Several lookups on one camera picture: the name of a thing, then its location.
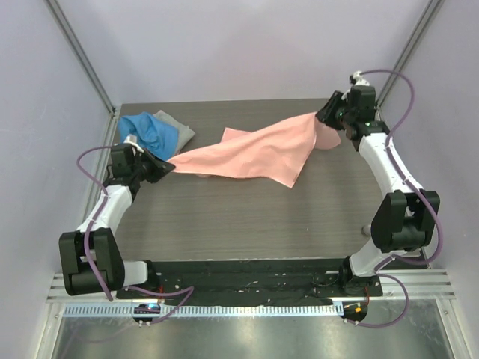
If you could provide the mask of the pink satin napkin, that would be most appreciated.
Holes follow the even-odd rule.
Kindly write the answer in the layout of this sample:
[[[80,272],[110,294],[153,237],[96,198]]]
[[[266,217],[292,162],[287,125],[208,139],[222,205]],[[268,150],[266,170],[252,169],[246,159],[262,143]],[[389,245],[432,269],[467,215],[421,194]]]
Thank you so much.
[[[292,188],[314,150],[331,150],[340,143],[336,130],[308,113],[254,132],[225,128],[219,143],[177,154],[169,162],[179,174],[261,177]]]

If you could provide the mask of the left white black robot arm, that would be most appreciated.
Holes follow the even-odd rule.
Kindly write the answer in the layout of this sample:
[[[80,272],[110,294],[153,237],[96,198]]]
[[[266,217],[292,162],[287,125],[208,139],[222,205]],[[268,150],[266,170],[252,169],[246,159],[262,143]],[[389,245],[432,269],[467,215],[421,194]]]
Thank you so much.
[[[77,159],[80,171],[100,187],[101,195],[85,221],[59,238],[64,288],[71,296],[104,292],[112,300],[114,291],[133,287],[142,298],[152,298],[160,287],[152,262],[123,260],[115,233],[141,184],[157,183],[175,166],[131,143],[101,148],[110,150],[111,159],[102,182]]]

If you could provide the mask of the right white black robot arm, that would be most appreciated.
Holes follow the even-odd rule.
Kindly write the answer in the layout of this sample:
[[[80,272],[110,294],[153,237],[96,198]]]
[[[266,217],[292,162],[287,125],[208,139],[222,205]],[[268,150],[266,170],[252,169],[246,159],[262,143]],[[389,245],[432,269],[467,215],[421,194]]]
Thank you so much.
[[[339,289],[355,295],[392,260],[420,265],[406,254],[430,244],[439,229],[440,199],[414,179],[398,156],[392,131],[376,118],[376,90],[371,85],[353,85],[348,92],[334,91],[317,112],[319,122],[344,131],[355,150],[367,162],[383,199],[370,224],[370,238],[340,267]]]

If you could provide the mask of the blue cloth napkin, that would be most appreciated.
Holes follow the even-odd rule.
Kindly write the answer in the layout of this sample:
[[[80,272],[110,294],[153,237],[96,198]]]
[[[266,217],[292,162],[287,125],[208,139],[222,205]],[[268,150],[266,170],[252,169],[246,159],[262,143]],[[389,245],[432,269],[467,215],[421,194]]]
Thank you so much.
[[[122,116],[118,121],[118,132],[120,141],[125,141],[128,135],[134,135],[140,147],[164,161],[174,155],[179,139],[175,127],[145,111]]]

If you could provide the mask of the grey cloth napkin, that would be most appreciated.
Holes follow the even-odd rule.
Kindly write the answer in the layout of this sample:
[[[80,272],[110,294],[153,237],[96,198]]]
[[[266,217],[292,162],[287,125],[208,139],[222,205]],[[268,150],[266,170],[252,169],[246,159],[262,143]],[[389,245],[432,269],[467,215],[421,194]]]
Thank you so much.
[[[174,152],[175,156],[195,137],[195,132],[189,126],[175,120],[170,114],[160,110],[153,116],[157,120],[173,126],[178,131],[177,146]]]

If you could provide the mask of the left aluminium frame post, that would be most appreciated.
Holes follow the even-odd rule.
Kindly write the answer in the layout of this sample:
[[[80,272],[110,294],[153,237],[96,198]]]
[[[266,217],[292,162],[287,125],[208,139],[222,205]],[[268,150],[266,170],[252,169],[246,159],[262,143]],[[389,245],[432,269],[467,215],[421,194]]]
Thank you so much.
[[[106,89],[100,81],[97,72],[95,71],[92,63],[90,62],[81,42],[79,41],[79,38],[77,37],[72,25],[70,24],[70,21],[68,20],[63,9],[61,8],[60,3],[57,0],[45,0],[44,3],[47,6],[49,12],[52,14],[53,19],[57,23],[61,33],[63,34],[70,49],[76,57],[76,60],[79,62],[81,68],[84,70],[85,75],[87,76],[89,82],[92,84],[94,90],[100,98],[100,101],[106,108],[107,112],[110,115],[114,115],[116,110],[115,105],[110,100]]]

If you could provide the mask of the aluminium frame post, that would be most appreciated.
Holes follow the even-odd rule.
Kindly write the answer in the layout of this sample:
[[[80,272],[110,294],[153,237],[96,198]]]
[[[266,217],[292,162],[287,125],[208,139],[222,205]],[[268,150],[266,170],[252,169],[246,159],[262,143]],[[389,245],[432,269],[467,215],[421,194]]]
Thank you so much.
[[[47,6],[49,12],[52,14],[53,19],[57,23],[61,33],[63,34],[70,49],[76,57],[76,60],[79,62],[81,68],[84,70],[85,75],[87,76],[89,82],[92,84],[94,90],[100,98],[100,101],[106,108],[107,112],[110,115],[114,115],[116,110],[115,105],[110,100],[106,89],[100,81],[97,72],[95,71],[92,63],[90,62],[81,42],[79,41],[79,38],[77,37],[72,25],[70,24],[70,21],[68,20],[63,9],[61,8],[60,3],[57,0],[45,0],[44,3]]]
[[[403,72],[406,69],[406,65],[412,59],[412,56],[427,33],[428,28],[432,25],[433,20],[436,18],[444,2],[444,0],[429,0],[427,2],[426,7],[422,11],[418,21],[412,29],[412,33],[409,35],[409,38],[406,41],[406,44],[393,67],[393,71]],[[385,85],[379,93],[379,107],[385,104],[385,101],[391,93],[396,81],[396,75],[388,76]]]

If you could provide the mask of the right aluminium frame post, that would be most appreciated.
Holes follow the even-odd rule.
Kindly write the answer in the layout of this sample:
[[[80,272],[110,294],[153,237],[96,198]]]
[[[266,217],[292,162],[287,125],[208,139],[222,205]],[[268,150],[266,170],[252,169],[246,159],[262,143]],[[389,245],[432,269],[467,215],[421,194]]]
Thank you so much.
[[[409,38],[406,41],[406,44],[393,67],[393,71],[403,72],[406,69],[406,65],[412,59],[412,56],[427,33],[428,28],[432,25],[433,20],[436,18],[444,2],[444,0],[429,0],[427,2],[426,7],[422,11],[418,21],[412,29],[412,33],[409,35]],[[385,85],[379,93],[379,107],[385,104],[385,101],[391,93],[396,81],[396,75],[388,76]]]

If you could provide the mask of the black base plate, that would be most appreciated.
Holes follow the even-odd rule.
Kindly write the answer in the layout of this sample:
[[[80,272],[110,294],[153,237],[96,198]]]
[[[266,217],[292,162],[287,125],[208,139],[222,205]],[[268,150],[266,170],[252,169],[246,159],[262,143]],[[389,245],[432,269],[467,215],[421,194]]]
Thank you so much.
[[[306,305],[323,298],[380,297],[377,276],[355,277],[343,259],[154,262],[155,292],[193,286],[191,305]]]

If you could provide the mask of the aluminium front rail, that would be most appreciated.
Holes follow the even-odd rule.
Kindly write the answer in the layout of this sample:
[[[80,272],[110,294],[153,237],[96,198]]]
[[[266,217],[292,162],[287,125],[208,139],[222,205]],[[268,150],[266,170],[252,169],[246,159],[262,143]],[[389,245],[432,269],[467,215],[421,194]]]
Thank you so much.
[[[398,279],[405,287],[411,300],[419,299],[455,299],[454,289],[444,269],[403,269],[385,270],[383,275]],[[373,300],[403,298],[400,285],[389,278],[381,278],[383,296]],[[78,296],[69,296],[64,288],[63,275],[55,274],[46,298],[47,303],[73,302],[105,302],[108,299],[104,294],[93,293]]]

